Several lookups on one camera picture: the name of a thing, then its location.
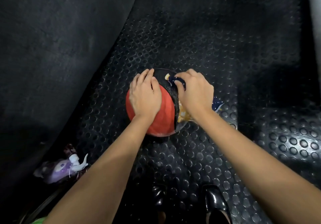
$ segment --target green fabric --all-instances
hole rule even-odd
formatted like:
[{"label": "green fabric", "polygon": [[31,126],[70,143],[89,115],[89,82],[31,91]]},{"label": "green fabric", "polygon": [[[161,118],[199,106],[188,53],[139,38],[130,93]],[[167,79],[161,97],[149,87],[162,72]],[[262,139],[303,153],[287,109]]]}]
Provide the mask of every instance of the green fabric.
[{"label": "green fabric", "polygon": [[44,220],[45,220],[45,217],[39,218],[39,219],[35,220],[32,224],[42,224]]}]

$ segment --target left hand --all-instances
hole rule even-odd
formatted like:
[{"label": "left hand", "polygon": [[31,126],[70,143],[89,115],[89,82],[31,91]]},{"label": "left hand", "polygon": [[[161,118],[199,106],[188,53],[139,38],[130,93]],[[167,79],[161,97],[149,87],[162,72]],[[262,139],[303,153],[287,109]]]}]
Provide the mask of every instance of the left hand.
[{"label": "left hand", "polygon": [[158,81],[153,77],[154,69],[137,74],[129,86],[129,101],[135,117],[144,117],[150,124],[161,108],[162,93]]}]

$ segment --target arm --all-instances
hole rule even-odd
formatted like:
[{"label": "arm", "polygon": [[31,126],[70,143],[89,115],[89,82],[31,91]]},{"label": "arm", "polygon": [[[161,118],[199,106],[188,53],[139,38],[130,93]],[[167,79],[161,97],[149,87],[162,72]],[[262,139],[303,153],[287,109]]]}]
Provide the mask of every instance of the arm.
[{"label": "arm", "polygon": [[267,214],[277,223],[320,223],[321,191],[215,113],[211,109],[214,88],[202,74],[190,69],[176,76],[186,82],[184,91],[175,81],[182,105],[218,145]]},{"label": "arm", "polygon": [[58,202],[45,224],[112,223],[138,149],[161,107],[162,94],[153,72],[145,70],[134,77],[129,99],[135,117]]}]

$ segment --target black shoe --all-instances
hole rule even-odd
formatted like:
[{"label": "black shoe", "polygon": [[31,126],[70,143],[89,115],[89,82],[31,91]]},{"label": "black shoe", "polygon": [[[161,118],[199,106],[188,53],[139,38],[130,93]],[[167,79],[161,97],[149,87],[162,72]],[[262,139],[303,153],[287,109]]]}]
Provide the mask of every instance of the black shoe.
[{"label": "black shoe", "polygon": [[215,185],[204,185],[202,192],[205,197],[207,213],[212,213],[213,211],[223,211],[229,217],[230,223],[232,223],[229,206],[225,201],[219,187]]},{"label": "black shoe", "polygon": [[158,211],[165,211],[165,197],[166,197],[166,186],[163,184],[153,184],[152,189],[152,201]]}]

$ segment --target black floor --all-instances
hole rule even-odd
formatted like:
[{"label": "black floor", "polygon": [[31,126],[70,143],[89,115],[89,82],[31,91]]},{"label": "black floor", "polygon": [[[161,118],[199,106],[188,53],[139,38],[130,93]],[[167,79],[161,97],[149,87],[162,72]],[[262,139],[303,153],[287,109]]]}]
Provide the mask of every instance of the black floor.
[{"label": "black floor", "polygon": [[[220,115],[231,126],[321,186],[321,114],[308,0],[136,0],[65,128],[80,153],[90,153],[91,164],[128,124],[125,95],[145,68],[202,72],[224,101]],[[167,217],[176,222],[204,223],[200,188],[214,183],[234,223],[271,223],[194,123],[170,137],[145,138],[116,221],[146,221],[153,181],[168,186]]]}]

